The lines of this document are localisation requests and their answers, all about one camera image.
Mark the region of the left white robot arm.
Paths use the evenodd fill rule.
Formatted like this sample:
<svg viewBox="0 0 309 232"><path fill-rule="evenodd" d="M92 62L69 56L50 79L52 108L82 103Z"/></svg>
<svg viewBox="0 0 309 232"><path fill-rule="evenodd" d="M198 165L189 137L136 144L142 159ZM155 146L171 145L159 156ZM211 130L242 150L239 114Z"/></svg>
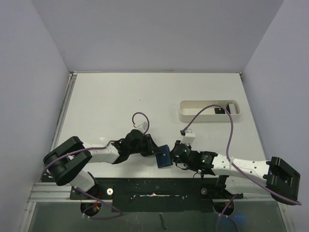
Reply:
<svg viewBox="0 0 309 232"><path fill-rule="evenodd" d="M58 186L70 184L81 189L89 199L96 197L98 186L94 177L83 170L88 163L119 164L130 155L143 157L161 155L161 149L150 134L133 129L125 138L110 140L106 145L92 145L72 136L49 152L43 159L44 172L50 173Z"/></svg>

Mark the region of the blue card holder wallet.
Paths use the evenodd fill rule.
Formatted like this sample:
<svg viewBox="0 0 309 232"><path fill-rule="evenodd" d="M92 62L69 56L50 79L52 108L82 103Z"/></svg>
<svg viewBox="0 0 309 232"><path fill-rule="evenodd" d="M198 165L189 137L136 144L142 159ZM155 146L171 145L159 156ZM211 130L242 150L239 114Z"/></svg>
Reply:
<svg viewBox="0 0 309 232"><path fill-rule="evenodd" d="M159 153L155 154L156 163L158 168L169 167L173 164L170 148L168 145L159 147Z"/></svg>

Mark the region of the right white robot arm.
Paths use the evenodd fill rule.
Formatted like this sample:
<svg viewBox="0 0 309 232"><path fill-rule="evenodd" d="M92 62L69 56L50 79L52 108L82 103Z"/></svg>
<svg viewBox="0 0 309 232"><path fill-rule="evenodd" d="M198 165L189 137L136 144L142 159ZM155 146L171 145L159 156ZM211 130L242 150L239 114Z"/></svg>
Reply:
<svg viewBox="0 0 309 232"><path fill-rule="evenodd" d="M279 157L271 160L242 160L227 158L209 151L194 151L190 145L177 141L171 151L176 164L201 176L222 176L225 181L215 185L215 192L225 198L229 194L256 193L287 205L298 201L300 173Z"/></svg>

